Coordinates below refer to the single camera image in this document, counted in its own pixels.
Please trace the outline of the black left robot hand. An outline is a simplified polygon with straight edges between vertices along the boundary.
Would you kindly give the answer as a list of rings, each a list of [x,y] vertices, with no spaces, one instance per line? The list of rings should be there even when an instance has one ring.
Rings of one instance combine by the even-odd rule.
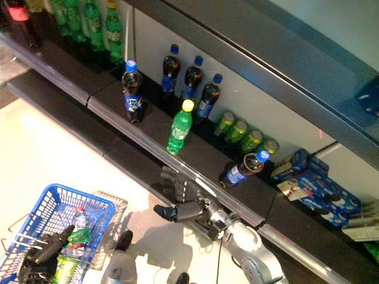
[[[19,283],[52,283],[58,255],[74,229],[74,225],[69,225],[61,233],[44,234],[38,239],[40,246],[32,246],[23,258],[17,275]]]

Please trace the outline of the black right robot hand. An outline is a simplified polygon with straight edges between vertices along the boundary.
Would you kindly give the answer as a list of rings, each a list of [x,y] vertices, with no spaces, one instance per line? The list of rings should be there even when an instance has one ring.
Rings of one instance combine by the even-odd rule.
[[[163,166],[160,178],[163,188],[175,199],[171,206],[154,206],[153,210],[163,219],[170,222],[208,221],[217,210],[216,197],[184,174]]]

